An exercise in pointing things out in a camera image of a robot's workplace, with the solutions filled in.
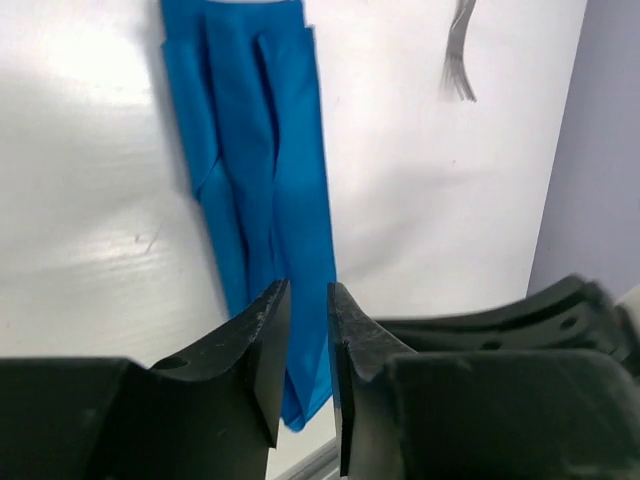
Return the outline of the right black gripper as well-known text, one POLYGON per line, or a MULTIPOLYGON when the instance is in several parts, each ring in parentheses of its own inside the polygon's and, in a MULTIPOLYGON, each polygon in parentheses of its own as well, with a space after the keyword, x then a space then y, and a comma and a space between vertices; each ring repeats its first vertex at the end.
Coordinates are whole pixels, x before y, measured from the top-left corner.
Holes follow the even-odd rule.
POLYGON ((419 352, 582 348, 609 354, 639 379, 639 327, 599 282, 569 275, 513 303, 439 317, 378 318, 419 352))

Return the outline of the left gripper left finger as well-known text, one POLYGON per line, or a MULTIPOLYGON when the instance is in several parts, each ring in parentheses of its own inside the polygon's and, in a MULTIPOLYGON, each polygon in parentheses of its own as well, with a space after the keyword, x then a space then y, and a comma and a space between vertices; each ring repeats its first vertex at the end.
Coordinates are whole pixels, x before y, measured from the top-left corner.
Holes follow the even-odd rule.
POLYGON ((5 479, 261 479, 278 437, 290 287, 150 368, 127 358, 1 363, 5 479))

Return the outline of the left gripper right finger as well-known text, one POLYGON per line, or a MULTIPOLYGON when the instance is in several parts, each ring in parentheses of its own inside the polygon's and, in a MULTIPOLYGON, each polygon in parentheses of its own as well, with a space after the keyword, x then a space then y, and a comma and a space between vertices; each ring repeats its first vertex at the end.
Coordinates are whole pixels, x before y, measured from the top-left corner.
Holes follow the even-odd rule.
POLYGON ((419 352, 328 288, 346 479, 635 479, 639 379, 582 348, 419 352))

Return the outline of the steel fork black handle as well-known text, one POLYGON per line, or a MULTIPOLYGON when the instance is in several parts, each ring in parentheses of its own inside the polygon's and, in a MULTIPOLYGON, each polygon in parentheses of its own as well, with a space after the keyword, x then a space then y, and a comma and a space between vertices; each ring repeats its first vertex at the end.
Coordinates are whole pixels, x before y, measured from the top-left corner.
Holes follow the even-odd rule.
POLYGON ((448 31, 440 89, 447 99, 475 103, 476 94, 465 65, 465 44, 475 0, 459 0, 448 31))

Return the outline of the blue cloth napkin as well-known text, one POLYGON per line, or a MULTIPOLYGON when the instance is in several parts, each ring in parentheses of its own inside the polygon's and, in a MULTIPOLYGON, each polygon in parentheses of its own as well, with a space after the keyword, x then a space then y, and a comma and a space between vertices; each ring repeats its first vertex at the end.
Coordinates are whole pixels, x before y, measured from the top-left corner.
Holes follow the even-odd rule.
POLYGON ((231 315, 291 285, 281 419, 301 431, 331 397, 336 279, 314 31, 300 1, 165 1, 174 111, 231 315))

